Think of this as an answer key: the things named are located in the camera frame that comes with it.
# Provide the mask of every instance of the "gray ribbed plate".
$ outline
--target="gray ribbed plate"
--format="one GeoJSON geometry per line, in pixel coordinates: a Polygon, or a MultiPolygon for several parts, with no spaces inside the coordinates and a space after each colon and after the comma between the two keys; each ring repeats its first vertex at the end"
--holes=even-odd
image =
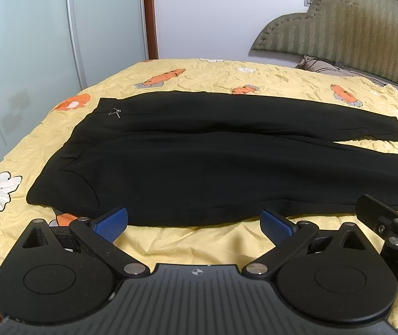
{"type": "Polygon", "coordinates": [[[0,325],[1,334],[396,335],[398,333],[386,322],[359,329],[336,329],[312,323],[290,311],[280,301],[269,282],[245,278],[233,265],[160,264],[149,277],[125,281],[107,305],[85,319],[51,327],[25,325],[8,319],[0,325]]]}

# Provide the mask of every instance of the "blue gripper pad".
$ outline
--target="blue gripper pad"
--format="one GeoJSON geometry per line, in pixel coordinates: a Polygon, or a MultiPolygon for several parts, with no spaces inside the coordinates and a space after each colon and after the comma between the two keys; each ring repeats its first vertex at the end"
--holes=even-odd
{"type": "Polygon", "coordinates": [[[126,208],[114,209],[90,222],[91,229],[107,241],[113,243],[128,226],[126,208]]]}
{"type": "Polygon", "coordinates": [[[268,212],[267,209],[260,214],[259,226],[261,232],[276,246],[298,230],[298,226],[290,220],[274,211],[268,212]]]}

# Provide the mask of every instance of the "white wall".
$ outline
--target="white wall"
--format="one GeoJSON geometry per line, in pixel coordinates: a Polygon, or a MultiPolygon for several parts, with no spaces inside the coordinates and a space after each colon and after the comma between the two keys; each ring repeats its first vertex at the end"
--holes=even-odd
{"type": "Polygon", "coordinates": [[[287,63],[285,54],[250,51],[268,22],[306,12],[304,0],[154,0],[160,58],[287,63]]]}

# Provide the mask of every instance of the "bed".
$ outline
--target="bed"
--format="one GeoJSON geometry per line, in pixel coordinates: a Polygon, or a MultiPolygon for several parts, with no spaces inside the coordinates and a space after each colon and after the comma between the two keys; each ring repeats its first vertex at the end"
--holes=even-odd
{"type": "MultiPolygon", "coordinates": [[[[398,90],[392,85],[381,87],[365,77],[336,77],[269,64],[217,59],[137,63],[61,102],[0,162],[0,265],[32,219],[43,218],[52,225],[57,224],[52,208],[27,204],[26,194],[48,159],[69,139],[74,126],[96,108],[99,99],[122,99],[169,90],[307,99],[398,119],[398,90]],[[355,99],[340,95],[334,86],[342,87],[355,99]]],[[[344,144],[398,154],[398,142],[364,138],[344,144]]],[[[382,245],[382,240],[354,215],[301,216],[299,219],[303,218],[312,220],[322,229],[338,229],[342,222],[354,221],[376,249],[382,245]]],[[[63,222],[64,215],[59,224],[63,225],[63,222]]],[[[156,263],[237,264],[241,268],[272,248],[256,217],[201,228],[129,226],[115,245],[151,269],[156,263]]],[[[398,329],[398,298],[389,321],[398,329]]]]}

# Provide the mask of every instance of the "frosted glass door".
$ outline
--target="frosted glass door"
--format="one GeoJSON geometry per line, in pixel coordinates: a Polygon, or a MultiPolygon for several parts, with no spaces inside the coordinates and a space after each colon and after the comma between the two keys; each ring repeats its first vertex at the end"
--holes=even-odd
{"type": "Polygon", "coordinates": [[[87,86],[145,59],[141,0],[73,0],[87,86]]]}
{"type": "Polygon", "coordinates": [[[79,91],[66,0],[0,0],[0,161],[79,91]]]}

